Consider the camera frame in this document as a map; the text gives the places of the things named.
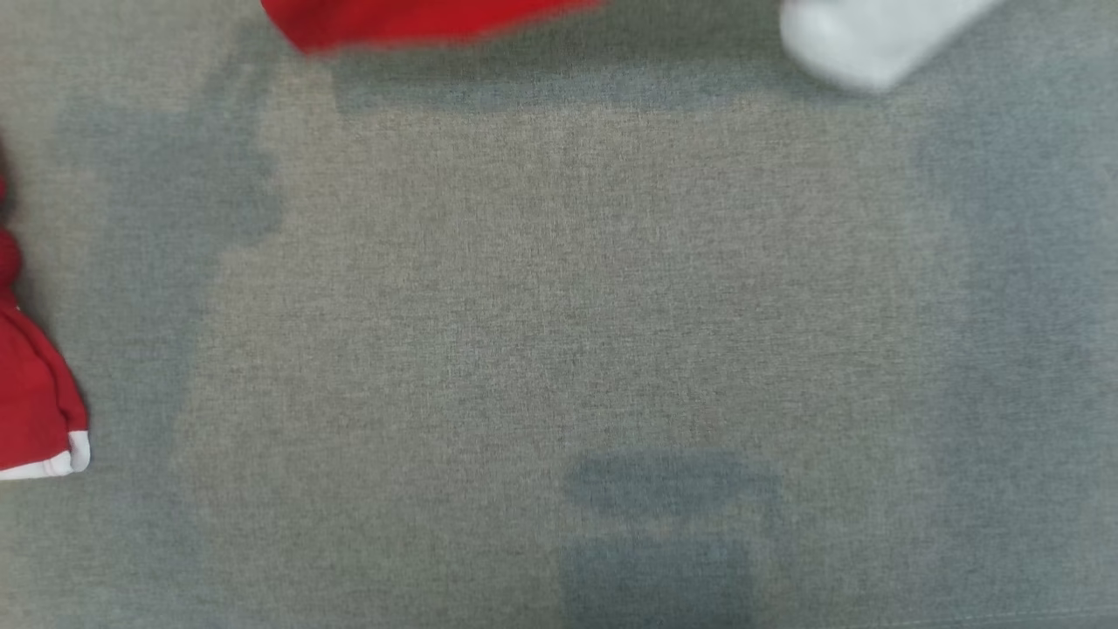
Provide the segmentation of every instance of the gray fabric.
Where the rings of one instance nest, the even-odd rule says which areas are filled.
[[[94,444],[0,486],[0,626],[1115,626],[1118,3],[880,99],[773,4],[302,59],[0,0]]]

